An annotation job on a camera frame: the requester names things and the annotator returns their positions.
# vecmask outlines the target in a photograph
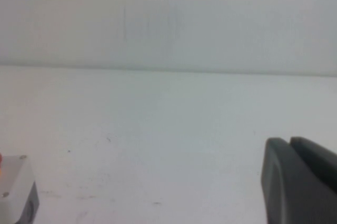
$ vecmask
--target white wall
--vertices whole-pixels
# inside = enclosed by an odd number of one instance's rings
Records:
[[[0,63],[337,74],[336,0],[0,0]]]

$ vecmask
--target white table surface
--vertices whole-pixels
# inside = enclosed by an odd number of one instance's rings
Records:
[[[0,67],[0,151],[34,224],[266,223],[268,137],[337,150],[337,79]]]

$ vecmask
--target white backdrop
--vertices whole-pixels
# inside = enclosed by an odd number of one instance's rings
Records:
[[[336,0],[0,0],[0,63],[337,75]]]

